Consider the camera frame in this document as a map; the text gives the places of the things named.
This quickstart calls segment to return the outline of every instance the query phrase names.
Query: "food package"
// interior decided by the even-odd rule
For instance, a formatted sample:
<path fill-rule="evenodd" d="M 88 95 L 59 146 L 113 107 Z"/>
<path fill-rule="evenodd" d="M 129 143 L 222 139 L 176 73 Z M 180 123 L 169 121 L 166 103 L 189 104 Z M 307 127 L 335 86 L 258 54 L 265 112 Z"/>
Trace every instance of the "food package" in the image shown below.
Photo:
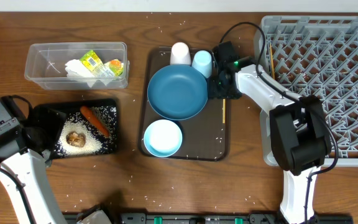
<path fill-rule="evenodd" d="M 115 74 L 109 67 L 105 66 L 98 55 L 90 50 L 80 59 L 82 64 L 96 77 L 114 77 Z"/>
<path fill-rule="evenodd" d="M 110 68 L 110 70 L 112 72 L 114 72 L 115 76 L 122 75 L 122 73 L 124 71 L 124 63 L 122 63 L 118 59 L 114 59 L 109 62 L 106 62 L 104 65 L 107 66 L 108 68 Z"/>

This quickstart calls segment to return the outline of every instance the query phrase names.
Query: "wooden table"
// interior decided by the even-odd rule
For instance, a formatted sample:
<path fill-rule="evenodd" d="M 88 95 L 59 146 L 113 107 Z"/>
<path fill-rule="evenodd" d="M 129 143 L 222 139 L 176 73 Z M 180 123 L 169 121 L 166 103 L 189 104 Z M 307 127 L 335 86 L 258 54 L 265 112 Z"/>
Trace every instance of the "wooden table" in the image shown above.
<path fill-rule="evenodd" d="M 109 97 L 117 99 L 119 104 L 122 142 L 119 153 L 55 160 L 47 170 L 60 209 L 79 212 L 105 203 L 116 211 L 126 208 L 161 213 L 277 211 L 283 194 L 283 172 L 278 167 L 266 165 L 262 159 L 260 108 L 247 97 L 232 101 L 231 151 L 221 162 L 155 159 L 143 156 L 136 146 L 137 139 L 141 138 L 138 136 L 140 102 L 151 49 L 171 46 L 178 41 L 191 47 L 211 49 L 233 24 L 239 21 L 259 23 L 265 15 L 0 13 L 0 96 L 17 94 L 34 106 Z M 242 26 L 233 30 L 227 40 L 239 45 L 242 55 L 253 55 L 254 34 L 254 28 Z M 31 44 L 92 41 L 127 44 L 131 61 L 127 88 L 47 91 L 24 78 Z M 315 192 L 317 212 L 350 213 L 358 223 L 358 168 L 337 168 L 320 175 Z M 17 223 L 1 183 L 0 223 Z"/>

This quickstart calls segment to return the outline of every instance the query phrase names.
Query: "blue plate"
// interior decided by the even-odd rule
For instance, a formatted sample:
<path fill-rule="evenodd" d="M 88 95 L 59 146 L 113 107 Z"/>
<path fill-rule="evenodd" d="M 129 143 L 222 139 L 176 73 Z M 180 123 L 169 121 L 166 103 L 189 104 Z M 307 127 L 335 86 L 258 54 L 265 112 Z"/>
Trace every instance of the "blue plate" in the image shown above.
<path fill-rule="evenodd" d="M 208 100 L 206 80 L 188 65 L 169 65 L 154 74 L 147 88 L 151 107 L 160 116 L 183 120 L 198 114 Z"/>

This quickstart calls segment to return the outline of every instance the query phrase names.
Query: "white cup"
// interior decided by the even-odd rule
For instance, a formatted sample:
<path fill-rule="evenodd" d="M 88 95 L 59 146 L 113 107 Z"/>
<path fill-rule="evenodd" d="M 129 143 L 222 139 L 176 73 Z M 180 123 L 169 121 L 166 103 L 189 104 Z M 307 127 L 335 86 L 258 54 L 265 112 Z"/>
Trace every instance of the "white cup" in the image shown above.
<path fill-rule="evenodd" d="M 191 65 L 189 47 L 182 42 L 177 42 L 172 46 L 171 65 Z"/>

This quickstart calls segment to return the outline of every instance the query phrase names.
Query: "blue bowl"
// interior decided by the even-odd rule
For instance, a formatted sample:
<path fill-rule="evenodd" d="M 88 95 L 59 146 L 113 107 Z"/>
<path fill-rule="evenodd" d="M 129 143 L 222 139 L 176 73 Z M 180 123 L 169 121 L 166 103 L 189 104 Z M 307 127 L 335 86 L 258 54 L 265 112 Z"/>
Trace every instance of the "blue bowl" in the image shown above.
<path fill-rule="evenodd" d="M 157 157 L 168 157 L 176 153 L 182 143 L 180 128 L 172 121 L 161 119 L 147 127 L 143 142 L 146 149 Z"/>
<path fill-rule="evenodd" d="M 208 100 L 206 80 L 188 65 L 169 65 L 150 79 L 147 98 L 153 110 L 171 120 L 188 119 L 198 114 Z"/>

